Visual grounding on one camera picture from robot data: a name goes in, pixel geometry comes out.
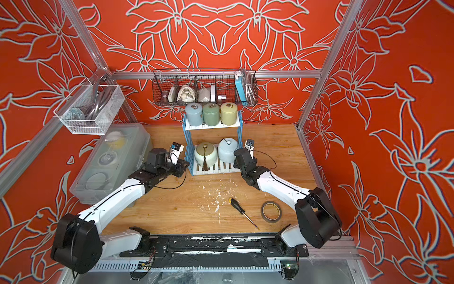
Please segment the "green tea canister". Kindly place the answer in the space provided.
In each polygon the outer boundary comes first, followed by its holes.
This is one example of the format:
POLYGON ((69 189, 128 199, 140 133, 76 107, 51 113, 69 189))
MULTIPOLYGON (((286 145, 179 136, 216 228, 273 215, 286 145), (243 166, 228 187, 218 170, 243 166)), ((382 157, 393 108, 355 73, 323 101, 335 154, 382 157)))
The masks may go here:
POLYGON ((204 123, 210 127, 217 126, 220 122, 220 107, 217 103, 205 104, 202 108, 204 123))

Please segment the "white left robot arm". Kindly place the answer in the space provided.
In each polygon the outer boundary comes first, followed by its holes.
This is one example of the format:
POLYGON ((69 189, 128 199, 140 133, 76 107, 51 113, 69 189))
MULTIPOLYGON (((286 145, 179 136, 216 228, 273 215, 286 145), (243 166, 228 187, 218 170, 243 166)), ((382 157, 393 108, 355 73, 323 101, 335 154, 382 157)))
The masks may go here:
POLYGON ((107 225, 125 208, 147 194, 168 176, 181 177, 190 163, 180 158, 184 147, 173 143, 169 150, 153 148, 147 161, 112 193, 78 214, 68 213, 57 223, 52 260, 84 274, 97 263, 124 252, 151 254, 150 233, 139 227, 103 235, 107 225))

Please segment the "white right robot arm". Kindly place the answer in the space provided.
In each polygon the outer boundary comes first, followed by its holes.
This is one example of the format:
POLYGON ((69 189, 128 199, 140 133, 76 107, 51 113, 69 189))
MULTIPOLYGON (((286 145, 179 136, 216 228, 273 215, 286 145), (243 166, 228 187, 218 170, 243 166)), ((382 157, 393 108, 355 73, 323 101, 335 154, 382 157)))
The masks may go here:
POLYGON ((249 186, 294 209, 298 224, 286 227, 277 237, 285 248, 303 244, 321 248, 337 233, 342 233, 342 221, 323 189, 301 188, 278 177, 272 170, 257 165, 257 159, 245 147, 235 150, 234 156, 234 167, 241 171, 249 186))

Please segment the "blue tea canister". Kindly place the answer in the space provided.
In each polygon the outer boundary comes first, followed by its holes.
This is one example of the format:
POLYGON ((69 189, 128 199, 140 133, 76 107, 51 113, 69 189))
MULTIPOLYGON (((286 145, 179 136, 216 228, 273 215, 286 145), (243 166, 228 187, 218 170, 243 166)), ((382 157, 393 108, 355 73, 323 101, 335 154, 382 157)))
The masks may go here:
POLYGON ((203 106, 198 103, 190 103, 185 107, 186 117, 191 126, 198 127, 203 124, 203 106))

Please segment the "yellow tea canister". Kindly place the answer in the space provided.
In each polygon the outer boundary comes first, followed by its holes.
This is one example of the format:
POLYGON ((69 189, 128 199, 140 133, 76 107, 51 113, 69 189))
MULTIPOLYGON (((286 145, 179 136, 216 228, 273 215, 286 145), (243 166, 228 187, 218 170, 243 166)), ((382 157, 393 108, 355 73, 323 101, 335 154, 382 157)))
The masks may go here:
POLYGON ((224 125, 234 125, 238 116, 238 106, 231 102, 223 103, 220 107, 221 122, 224 125))

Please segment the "blue white slatted shelf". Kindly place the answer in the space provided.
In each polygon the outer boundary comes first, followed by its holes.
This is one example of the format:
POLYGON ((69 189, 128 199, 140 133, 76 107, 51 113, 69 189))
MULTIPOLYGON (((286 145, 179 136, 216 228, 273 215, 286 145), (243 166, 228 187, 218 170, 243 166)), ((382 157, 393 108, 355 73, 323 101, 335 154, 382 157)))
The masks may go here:
POLYGON ((217 125, 210 126, 203 123, 199 126, 190 124, 187 117, 184 117, 183 132, 187 142, 185 161, 189 162, 189 171, 193 176, 210 175, 221 173, 240 172, 234 167, 234 151, 242 147, 242 126, 243 120, 241 112, 236 113, 236 122, 231 125, 237 128, 238 138, 222 138, 218 144, 201 142, 194 144, 192 141, 192 130, 207 130, 229 128, 229 125, 219 122, 217 125))

